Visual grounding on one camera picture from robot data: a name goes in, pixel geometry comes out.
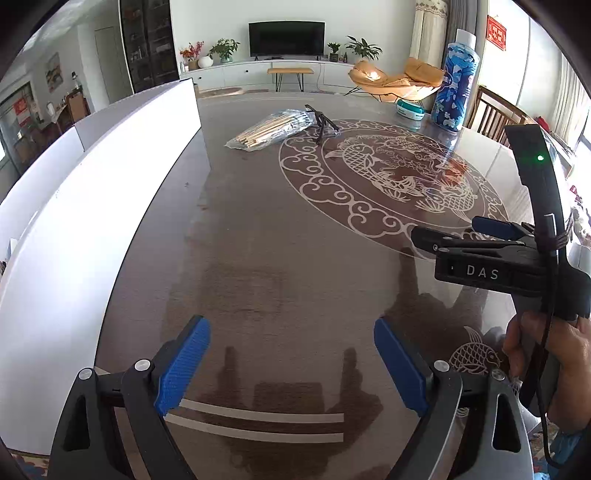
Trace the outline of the person right hand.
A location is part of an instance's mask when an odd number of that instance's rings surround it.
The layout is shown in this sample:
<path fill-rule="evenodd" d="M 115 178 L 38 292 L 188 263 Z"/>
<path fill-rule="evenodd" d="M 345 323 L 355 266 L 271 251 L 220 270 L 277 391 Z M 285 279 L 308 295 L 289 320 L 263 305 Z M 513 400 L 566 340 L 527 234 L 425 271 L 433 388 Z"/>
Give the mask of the person right hand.
<path fill-rule="evenodd" d="M 510 321 L 503 351 L 508 356 L 510 375 L 525 370 L 522 337 L 542 340 L 546 317 L 536 312 L 516 315 Z M 547 350 L 560 363 L 557 390 L 547 408 L 549 420 L 567 434 L 586 429 L 590 422 L 590 320 L 580 317 L 576 324 L 561 319 L 551 323 Z"/>

